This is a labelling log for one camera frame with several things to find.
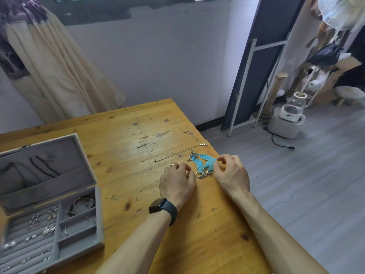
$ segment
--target smartwatch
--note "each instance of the smartwatch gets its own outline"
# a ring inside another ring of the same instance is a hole
[[[174,224],[174,222],[176,221],[177,212],[178,212],[177,208],[174,206],[174,204],[169,202],[166,198],[158,198],[155,201],[153,201],[151,206],[148,208],[148,211],[150,212],[150,214],[160,212],[161,210],[165,210],[171,215],[172,220],[171,220],[170,226],[172,224]]]

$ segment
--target stool leg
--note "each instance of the stool leg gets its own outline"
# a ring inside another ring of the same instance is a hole
[[[345,98],[340,98],[340,99],[336,102],[335,106],[336,106],[336,107],[341,106],[341,105],[342,105],[342,103],[343,103],[344,101],[345,101]]]

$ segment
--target cat scratching post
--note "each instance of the cat scratching post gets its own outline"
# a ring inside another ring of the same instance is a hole
[[[262,109],[262,113],[261,113],[260,118],[258,119],[258,121],[263,122],[263,123],[269,123],[270,122],[270,119],[273,115],[272,105],[275,101],[277,92],[281,88],[281,86],[282,86],[282,84],[283,84],[283,82],[285,81],[286,78],[288,78],[288,73],[279,72],[275,75],[274,84],[271,87],[269,96],[267,97],[267,101],[266,101],[266,103],[265,103],[265,105]]]

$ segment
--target gray wood floor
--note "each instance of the gray wood floor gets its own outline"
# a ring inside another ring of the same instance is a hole
[[[258,125],[202,132],[219,154],[240,156],[262,206],[331,274],[365,273],[365,110],[305,111],[288,140]]]

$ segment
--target jewelry box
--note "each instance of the jewelry box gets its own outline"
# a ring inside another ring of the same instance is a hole
[[[0,153],[0,274],[35,274],[104,245],[100,189],[77,134]]]

